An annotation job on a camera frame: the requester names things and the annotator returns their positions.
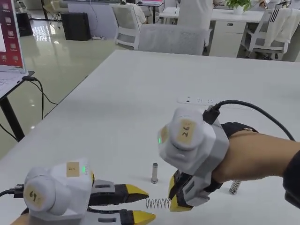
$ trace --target black box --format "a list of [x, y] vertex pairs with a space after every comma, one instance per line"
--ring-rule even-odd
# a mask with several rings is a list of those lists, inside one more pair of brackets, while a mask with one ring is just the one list
[[89, 19], [86, 13], [62, 13], [61, 20], [66, 40], [88, 41], [91, 39]]
[[33, 34], [27, 13], [16, 13], [20, 37]]

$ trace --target beige sticker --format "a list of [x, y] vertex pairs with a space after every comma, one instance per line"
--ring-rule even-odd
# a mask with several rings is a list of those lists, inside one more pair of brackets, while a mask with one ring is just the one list
[[164, 128], [161, 129], [160, 135], [161, 135], [161, 143], [163, 144], [168, 139], [167, 125], [165, 125]]
[[190, 144], [192, 141], [195, 125], [195, 122], [191, 120], [181, 120], [181, 126], [177, 135], [177, 141], [184, 144]]
[[67, 163], [67, 177], [79, 177], [79, 162]]
[[28, 185], [23, 193], [24, 198], [38, 209], [42, 208], [44, 197], [34, 189], [32, 185]]

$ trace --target metal cylinder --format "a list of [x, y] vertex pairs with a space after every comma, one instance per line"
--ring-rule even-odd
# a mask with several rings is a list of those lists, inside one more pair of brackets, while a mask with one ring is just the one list
[[231, 185], [230, 189], [229, 189], [229, 193], [232, 194], [232, 195], [235, 195], [238, 192], [240, 184], [241, 184], [241, 181], [234, 180], [232, 182], [232, 185]]
[[156, 184], [157, 182], [158, 182], [158, 164], [153, 163], [151, 183]]

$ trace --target coil spring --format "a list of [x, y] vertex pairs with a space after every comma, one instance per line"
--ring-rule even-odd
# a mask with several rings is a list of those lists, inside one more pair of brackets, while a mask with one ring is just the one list
[[146, 208], [169, 208], [171, 205], [171, 200], [168, 198], [161, 198], [161, 199], [157, 199], [157, 198], [147, 198], [146, 199]]
[[232, 194], [232, 195], [235, 195], [238, 192], [240, 184], [241, 184], [241, 181], [234, 180], [232, 182], [232, 185], [231, 185], [230, 189], [229, 189], [229, 193]]

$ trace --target desk drawer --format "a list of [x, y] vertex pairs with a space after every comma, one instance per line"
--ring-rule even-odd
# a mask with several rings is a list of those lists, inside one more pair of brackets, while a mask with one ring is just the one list
[[232, 21], [216, 21], [215, 32], [231, 33], [231, 34], [243, 34], [245, 30], [245, 22], [232, 22]]
[[242, 38], [243, 34], [214, 34], [214, 37], [211, 42], [210, 56], [236, 58], [238, 55], [240, 42]]

